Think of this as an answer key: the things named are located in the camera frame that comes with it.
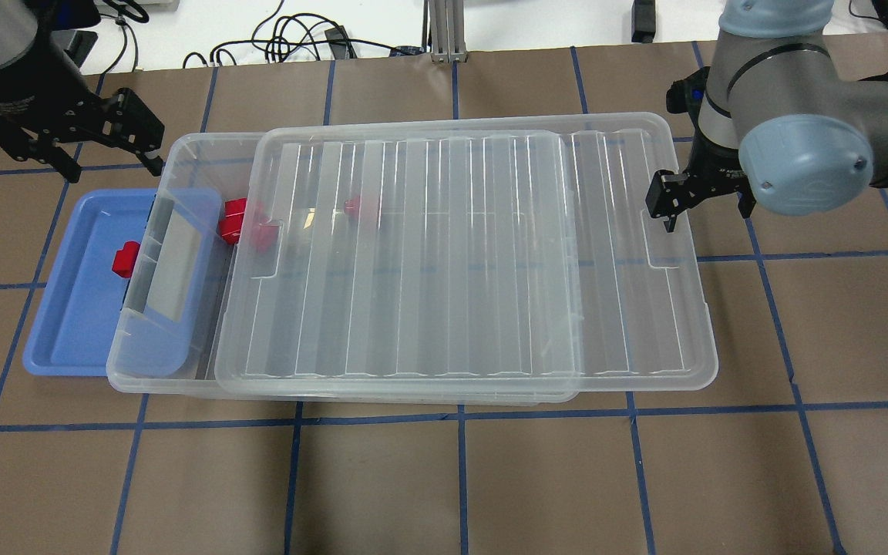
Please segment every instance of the brown table surface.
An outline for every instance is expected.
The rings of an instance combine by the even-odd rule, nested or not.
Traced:
[[[888,35],[829,38],[888,70]],[[713,45],[112,75],[191,131],[665,113]],[[686,116],[667,116],[682,159]],[[0,553],[888,555],[888,193],[750,224],[691,215],[721,362],[700,392],[528,409],[202,401],[34,377],[21,353],[71,208],[155,187],[89,144],[67,185],[0,151]]]

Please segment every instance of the blue plastic tray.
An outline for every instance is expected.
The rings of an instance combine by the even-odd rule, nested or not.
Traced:
[[[112,271],[140,241],[155,189],[94,190],[78,200],[32,323],[22,364],[33,375],[104,376],[128,280]]]

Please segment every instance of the light blue joint cap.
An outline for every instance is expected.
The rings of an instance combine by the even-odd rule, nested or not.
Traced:
[[[873,180],[873,148],[834,117],[776,117],[746,134],[739,162],[767,210],[801,215],[841,207]]]
[[[752,39],[810,35],[831,21],[833,0],[728,0],[722,31]]]

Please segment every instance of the white floor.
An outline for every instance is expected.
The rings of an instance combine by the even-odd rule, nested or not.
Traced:
[[[133,23],[139,39],[139,68],[177,68],[191,50],[207,56],[220,42],[247,39],[277,3],[175,0],[169,6],[149,6],[151,21]],[[657,0],[656,4],[656,42],[711,41],[718,36],[718,16],[725,0]],[[828,34],[885,31],[878,22],[850,17],[848,4],[849,0],[836,0]],[[632,0],[466,0],[466,43],[472,52],[623,45],[630,42],[631,6]],[[422,7],[423,0],[286,0],[281,14],[314,12],[340,22],[352,38],[419,45]],[[873,14],[870,0],[854,0],[854,9],[859,14]],[[98,32],[99,41],[84,64],[87,74],[101,73],[123,45],[121,31],[112,20],[103,20],[92,30]],[[267,36],[268,32],[262,32],[261,38]],[[318,39],[323,38],[321,31]],[[318,49],[330,59],[326,45]],[[385,56],[385,50],[378,47],[357,45],[355,49],[359,56]],[[235,46],[231,51],[240,64],[262,63],[261,53],[250,46]],[[132,65],[130,43],[114,71],[128,71]]]

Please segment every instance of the grid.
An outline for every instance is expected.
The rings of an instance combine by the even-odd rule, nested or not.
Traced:
[[[693,43],[695,59],[697,59],[698,67],[704,65],[701,58],[701,50],[698,43]],[[588,113],[588,101],[585,94],[584,78],[582,75],[581,64],[578,61],[577,50],[574,47],[570,49],[571,61],[573,64],[573,72],[577,77],[577,92],[583,113]],[[328,70],[327,91],[325,91],[325,111],[324,124],[331,122],[331,98],[332,91],[335,88],[335,67],[332,63]],[[218,77],[218,69],[212,71],[210,79],[210,87],[207,92],[207,102],[205,103],[204,115],[202,117],[201,131],[207,129],[208,116],[211,112],[212,99],[214,98],[215,85]],[[451,87],[453,102],[453,117],[459,119],[459,87],[458,87],[459,71],[457,64],[452,66],[451,70]],[[102,80],[99,81],[98,89],[100,91],[103,85]],[[676,137],[675,142],[688,142],[691,137]],[[81,148],[78,147],[75,160],[80,155]],[[117,164],[117,165],[99,165],[86,166],[86,172],[103,171],[112,169],[141,168],[139,164]],[[0,176],[15,175],[16,173],[51,173],[50,169],[18,169],[18,170],[2,170]],[[54,232],[56,232],[57,220],[64,199],[68,193],[69,183],[65,182],[61,190],[59,200],[57,200],[56,210],[53,214],[52,224],[50,224],[49,232],[47,232],[45,241],[43,241],[42,252],[40,252],[39,262],[36,265],[35,273],[29,282],[21,282],[21,284],[0,284],[0,291],[3,289],[21,289],[27,291],[27,298],[22,306],[22,312],[15,326],[15,333],[9,352],[0,375],[0,398],[7,379],[7,374],[11,368],[13,358],[17,348],[20,347],[20,334],[25,326],[25,320],[29,316],[29,307],[31,307],[34,293],[38,289],[45,287],[45,282],[40,280],[43,272],[43,264],[45,264],[46,254],[50,244],[53,242]],[[888,212],[888,194],[879,192]],[[536,411],[515,411],[515,412],[482,412],[468,413],[464,406],[458,406],[454,412],[431,412],[426,414],[415,415],[380,415],[379,417],[334,417],[334,418],[307,418],[304,417],[304,403],[298,402],[295,407],[295,415],[293,418],[286,419],[225,419],[225,421],[183,421],[183,422],[146,422],[146,410],[149,401],[148,395],[142,395],[139,403],[137,417],[135,422],[85,422],[85,424],[57,424],[57,425],[0,425],[0,433],[5,432],[76,432],[76,431],[133,431],[133,442],[129,451],[128,463],[126,465],[126,474],[124,474],[123,488],[121,488],[119,499],[119,510],[117,510],[116,522],[113,524],[112,543],[110,544],[110,553],[119,551],[119,540],[121,537],[121,528],[123,528],[124,513],[126,513],[126,504],[130,495],[131,483],[133,482],[133,471],[135,467],[136,456],[138,453],[139,442],[144,431],[151,429],[224,429],[224,428],[256,428],[256,426],[288,426],[292,429],[292,444],[290,446],[290,470],[288,478],[287,491],[287,510],[284,521],[284,552],[291,551],[291,538],[293,535],[293,516],[296,509],[296,482],[300,458],[301,432],[304,426],[359,426],[359,425],[376,425],[376,424],[399,424],[400,422],[436,422],[450,421],[457,422],[457,442],[458,442],[458,470],[459,470],[459,545],[461,545],[462,554],[469,552],[469,517],[468,517],[468,475],[466,475],[466,422],[480,421],[480,419],[627,419],[630,423],[631,445],[634,451],[634,468],[637,477],[637,487],[639,501],[641,501],[641,514],[644,521],[644,532],[647,551],[651,554],[656,553],[656,546],[653,535],[652,508],[648,495],[648,479],[644,473],[644,460],[642,460],[641,437],[639,436],[639,422],[644,418],[659,417],[660,415],[720,415],[720,414],[750,414],[750,413],[789,413],[796,414],[799,418],[800,426],[803,432],[803,438],[809,457],[810,470],[813,474],[818,489],[818,495],[825,520],[828,524],[828,531],[831,534],[832,544],[835,551],[845,553],[843,549],[843,538],[839,536],[838,527],[835,523],[835,517],[832,510],[829,491],[825,485],[822,475],[821,465],[818,458],[817,447],[811,433],[810,424],[808,424],[807,415],[811,412],[820,411],[873,411],[880,409],[888,409],[888,401],[864,401],[864,402],[829,402],[829,403],[806,403],[801,395],[800,387],[794,383],[794,372],[792,356],[790,356],[789,345],[787,345],[786,334],[783,331],[782,321],[780,321],[778,303],[776,303],[774,291],[772,291],[771,282],[765,263],[768,261],[782,260],[805,260],[820,259],[821,257],[888,257],[888,250],[884,251],[868,251],[868,252],[842,252],[842,253],[792,253],[792,254],[764,254],[760,248],[757,233],[750,220],[745,220],[745,226],[748,231],[753,253],[747,255],[731,255],[731,256],[702,256],[700,262],[721,263],[721,262],[754,262],[758,268],[758,274],[762,280],[762,289],[765,292],[765,299],[769,306],[769,316],[774,322],[776,338],[779,342],[779,351],[782,354],[782,361],[785,363],[786,378],[789,380],[790,388],[792,388],[793,403],[792,404],[775,404],[775,405],[738,405],[738,406],[699,406],[699,407],[670,407],[670,408],[638,408],[635,402],[634,394],[626,394],[626,408],[619,409],[601,409],[601,410],[557,410],[556,406],[550,410]]]

